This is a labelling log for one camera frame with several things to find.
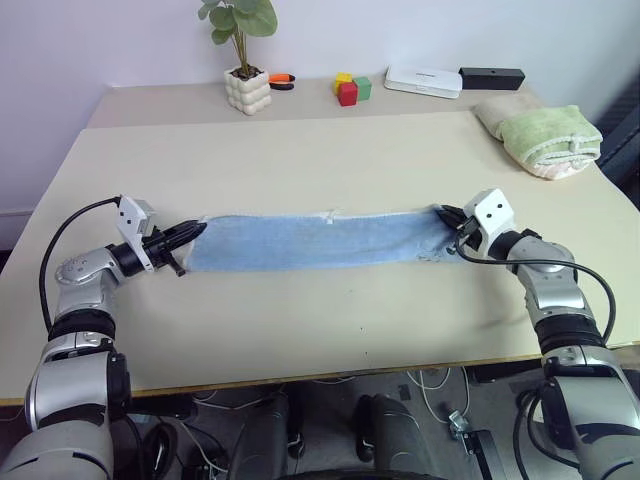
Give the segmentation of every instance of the blue towel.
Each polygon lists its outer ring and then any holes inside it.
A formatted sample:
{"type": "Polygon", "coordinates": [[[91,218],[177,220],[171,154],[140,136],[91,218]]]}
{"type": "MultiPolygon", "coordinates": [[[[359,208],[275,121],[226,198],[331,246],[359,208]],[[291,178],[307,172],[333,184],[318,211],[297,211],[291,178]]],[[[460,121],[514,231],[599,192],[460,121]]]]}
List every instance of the blue towel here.
{"type": "Polygon", "coordinates": [[[390,215],[215,217],[185,259],[188,270],[249,272],[390,262],[455,262],[455,233],[433,208],[390,215]]]}

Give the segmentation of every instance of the green leaf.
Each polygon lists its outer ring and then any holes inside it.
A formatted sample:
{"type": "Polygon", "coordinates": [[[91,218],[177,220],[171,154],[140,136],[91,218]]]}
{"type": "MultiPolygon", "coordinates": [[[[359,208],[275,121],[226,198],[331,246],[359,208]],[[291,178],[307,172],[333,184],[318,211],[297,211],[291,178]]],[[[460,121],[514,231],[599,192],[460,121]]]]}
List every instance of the green leaf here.
{"type": "Polygon", "coordinates": [[[232,30],[236,26],[231,7],[216,7],[209,13],[209,20],[218,30],[232,30]]]}
{"type": "Polygon", "coordinates": [[[209,10],[213,7],[211,5],[207,5],[206,3],[198,9],[198,18],[200,20],[204,20],[209,15],[209,10]]]}
{"type": "Polygon", "coordinates": [[[258,8],[259,0],[233,0],[233,6],[242,13],[253,13],[258,8]]]}
{"type": "Polygon", "coordinates": [[[268,37],[278,28],[278,18],[269,0],[258,0],[256,11],[250,14],[234,8],[233,17],[240,30],[254,37],[268,37]]]}
{"type": "Polygon", "coordinates": [[[213,32],[211,32],[211,40],[213,40],[213,43],[215,43],[216,45],[222,45],[224,42],[229,40],[229,37],[231,36],[232,33],[233,33],[233,30],[216,29],[213,32]]]}

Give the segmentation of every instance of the yellow cube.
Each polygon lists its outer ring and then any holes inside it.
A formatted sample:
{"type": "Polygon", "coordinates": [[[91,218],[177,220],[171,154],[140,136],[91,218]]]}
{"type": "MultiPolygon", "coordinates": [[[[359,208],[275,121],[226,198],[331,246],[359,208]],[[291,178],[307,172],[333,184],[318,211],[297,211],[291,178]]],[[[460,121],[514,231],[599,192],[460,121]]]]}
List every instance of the yellow cube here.
{"type": "Polygon", "coordinates": [[[338,88],[340,88],[341,83],[349,83],[352,80],[350,73],[340,72],[336,75],[336,81],[333,85],[333,93],[338,95],[338,88]]]}

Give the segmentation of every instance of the beige tabletop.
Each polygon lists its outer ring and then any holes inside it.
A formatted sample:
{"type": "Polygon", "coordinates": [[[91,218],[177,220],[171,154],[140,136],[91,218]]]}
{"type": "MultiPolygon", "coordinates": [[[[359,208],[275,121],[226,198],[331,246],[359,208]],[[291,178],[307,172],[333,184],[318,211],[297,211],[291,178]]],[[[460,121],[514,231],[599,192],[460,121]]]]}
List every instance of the beige tabletop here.
{"type": "MultiPolygon", "coordinates": [[[[108,90],[88,128],[178,125],[185,123],[264,122],[306,118],[343,118],[403,113],[460,112],[476,103],[514,92],[463,90],[455,100],[388,90],[381,75],[371,76],[371,99],[340,107],[330,79],[296,80],[290,91],[271,92],[273,103],[255,116],[230,107],[218,84],[128,87],[108,90]]],[[[523,85],[520,92],[531,91],[523,85]]]]}
{"type": "MultiPolygon", "coordinates": [[[[19,401],[46,341],[36,280],[47,242],[72,211],[117,193],[147,200],[167,227],[201,215],[463,205],[500,187],[520,228],[569,247],[611,283],[619,305],[610,343],[640,340],[640,218],[595,166],[562,181],[535,178],[468,111],[265,121],[279,108],[275,101],[264,116],[244,121],[224,103],[212,108],[235,121],[186,116],[182,125],[115,127],[103,104],[92,124],[112,128],[79,135],[0,276],[3,403],[19,401]]],[[[115,211],[92,212],[65,233],[51,270],[120,241],[115,211]]],[[[604,328],[604,294],[586,276],[580,283],[604,328]]],[[[48,289],[55,299],[51,278],[48,289]]],[[[116,346],[127,355],[133,388],[144,393],[512,360],[539,353],[523,293],[502,267],[470,264],[182,278],[165,268],[118,291],[116,346]]]]}

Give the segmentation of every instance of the toy block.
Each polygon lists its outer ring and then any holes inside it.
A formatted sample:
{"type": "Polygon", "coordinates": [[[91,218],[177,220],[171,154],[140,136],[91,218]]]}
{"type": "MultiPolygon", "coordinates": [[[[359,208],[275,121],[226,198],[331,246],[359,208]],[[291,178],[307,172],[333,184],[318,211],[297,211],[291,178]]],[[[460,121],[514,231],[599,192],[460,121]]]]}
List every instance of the toy block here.
{"type": "Polygon", "coordinates": [[[338,87],[338,101],[343,107],[350,107],[358,102],[358,86],[353,83],[341,83],[338,87]]]}
{"type": "Polygon", "coordinates": [[[333,84],[333,93],[335,93],[336,95],[338,94],[338,88],[340,87],[341,83],[349,83],[351,81],[351,74],[350,73],[343,73],[340,72],[338,73],[338,75],[336,75],[336,81],[333,84]]]}
{"type": "Polygon", "coordinates": [[[371,97],[371,81],[367,77],[358,77],[353,79],[358,87],[358,101],[369,100],[371,97]]]}

